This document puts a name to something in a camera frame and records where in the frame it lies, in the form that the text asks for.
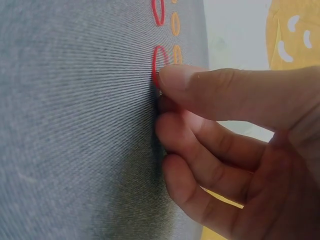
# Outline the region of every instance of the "yellow fabric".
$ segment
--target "yellow fabric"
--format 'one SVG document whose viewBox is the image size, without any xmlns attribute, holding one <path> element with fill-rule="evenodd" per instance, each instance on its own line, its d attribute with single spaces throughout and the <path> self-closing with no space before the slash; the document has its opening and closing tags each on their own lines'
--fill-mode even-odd
<svg viewBox="0 0 320 240">
<path fill-rule="evenodd" d="M 281 57 L 280 41 L 290 61 Z M 266 45 L 273 70 L 320 65 L 320 1 L 273 0 L 266 21 Z"/>
</svg>

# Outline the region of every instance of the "fingernail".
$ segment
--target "fingernail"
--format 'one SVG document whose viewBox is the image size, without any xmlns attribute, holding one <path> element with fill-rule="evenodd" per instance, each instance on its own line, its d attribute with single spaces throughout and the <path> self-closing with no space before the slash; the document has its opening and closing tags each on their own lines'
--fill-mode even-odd
<svg viewBox="0 0 320 240">
<path fill-rule="evenodd" d="M 170 88 L 183 91 L 188 87 L 191 76 L 197 71 L 189 65 L 168 65 L 159 72 L 160 88 Z"/>
</svg>

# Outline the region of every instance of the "gray denim fabric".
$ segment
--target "gray denim fabric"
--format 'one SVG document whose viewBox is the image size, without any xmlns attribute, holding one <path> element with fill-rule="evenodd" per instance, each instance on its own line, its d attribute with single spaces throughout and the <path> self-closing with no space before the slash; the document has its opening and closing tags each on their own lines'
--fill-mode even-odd
<svg viewBox="0 0 320 240">
<path fill-rule="evenodd" d="M 151 69 L 157 45 L 208 66 L 204 6 L 165 0 L 158 27 L 151 2 L 0 1 L 0 240 L 200 239 L 166 191 Z"/>
</svg>

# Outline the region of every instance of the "finger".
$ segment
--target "finger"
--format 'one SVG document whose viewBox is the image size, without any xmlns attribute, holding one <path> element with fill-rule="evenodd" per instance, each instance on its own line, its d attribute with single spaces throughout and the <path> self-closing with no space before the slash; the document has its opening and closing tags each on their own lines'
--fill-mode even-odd
<svg viewBox="0 0 320 240">
<path fill-rule="evenodd" d="M 221 163 L 197 140 L 179 114 L 163 114 L 155 130 L 170 153 L 176 153 L 186 160 L 202 187 L 234 202 L 246 202 L 252 174 Z"/>
<path fill-rule="evenodd" d="M 178 155 L 168 155 L 164 159 L 163 172 L 172 200 L 194 221 L 230 239 L 233 223 L 241 209 L 205 192 Z"/>
<path fill-rule="evenodd" d="M 269 239 L 290 201 L 293 187 L 291 157 L 282 149 L 267 149 L 252 180 L 254 184 L 248 194 L 250 204 L 243 208 L 235 224 L 236 239 Z"/>
<path fill-rule="evenodd" d="M 260 165 L 267 143 L 235 134 L 216 121 L 185 111 L 183 118 L 198 141 L 224 163 L 254 172 Z"/>
<path fill-rule="evenodd" d="M 206 119 L 248 121 L 287 130 L 317 105 L 319 72 L 318 67 L 199 71 L 198 67 L 169 65 L 159 73 L 159 86 L 181 107 Z"/>
<path fill-rule="evenodd" d="M 181 108 L 165 95 L 161 95 L 158 100 L 158 109 L 160 113 L 178 112 Z"/>
</svg>

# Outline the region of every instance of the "orange thread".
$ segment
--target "orange thread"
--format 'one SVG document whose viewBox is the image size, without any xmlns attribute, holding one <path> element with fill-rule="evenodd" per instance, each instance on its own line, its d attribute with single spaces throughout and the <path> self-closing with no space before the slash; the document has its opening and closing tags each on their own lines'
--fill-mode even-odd
<svg viewBox="0 0 320 240">
<path fill-rule="evenodd" d="M 174 45 L 173 47 L 173 62 L 174 64 L 182 64 L 182 54 L 181 54 L 181 48 L 179 45 Z"/>
<path fill-rule="evenodd" d="M 158 83 L 158 77 L 157 77 L 157 55 L 158 55 L 158 50 L 161 50 L 163 58 L 164 58 L 164 64 L 168 65 L 169 64 L 169 58 L 166 53 L 166 50 L 163 46 L 156 46 L 154 51 L 153 51 L 153 58 L 152 58 L 152 80 L 157 88 L 159 88 L 159 83 Z"/>
<path fill-rule="evenodd" d="M 165 1 L 160 0 L 161 3 L 161 19 L 159 19 L 158 13 L 157 13 L 157 4 L 156 0 L 152 0 L 152 11 L 155 19 L 155 23 L 157 26 L 162 26 L 165 23 Z"/>
<path fill-rule="evenodd" d="M 172 29 L 172 34 L 174 36 L 178 36 L 180 33 L 180 19 L 178 16 L 178 13 L 175 11 L 172 16 L 171 16 L 171 29 Z"/>
</svg>

